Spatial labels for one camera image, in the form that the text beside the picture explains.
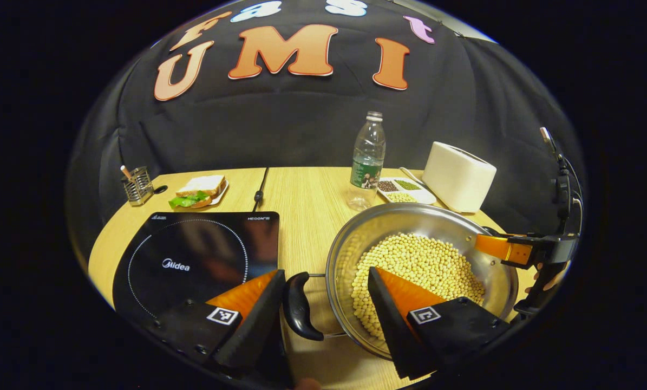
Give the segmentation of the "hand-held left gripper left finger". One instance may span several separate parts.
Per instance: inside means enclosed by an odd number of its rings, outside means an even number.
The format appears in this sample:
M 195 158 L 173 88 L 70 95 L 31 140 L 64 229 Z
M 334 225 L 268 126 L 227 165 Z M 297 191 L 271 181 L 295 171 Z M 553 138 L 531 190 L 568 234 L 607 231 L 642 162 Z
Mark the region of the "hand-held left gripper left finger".
M 202 374 L 235 388 L 290 388 L 279 331 L 284 271 L 244 283 L 192 272 L 152 309 L 150 336 Z

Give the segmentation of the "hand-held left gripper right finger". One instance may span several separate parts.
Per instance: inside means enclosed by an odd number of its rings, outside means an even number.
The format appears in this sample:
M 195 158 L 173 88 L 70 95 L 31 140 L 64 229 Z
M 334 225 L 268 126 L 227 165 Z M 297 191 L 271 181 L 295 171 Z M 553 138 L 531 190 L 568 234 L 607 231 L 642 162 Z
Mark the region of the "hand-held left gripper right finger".
M 401 378 L 466 365 L 511 328 L 469 298 L 444 299 L 377 267 L 368 290 Z

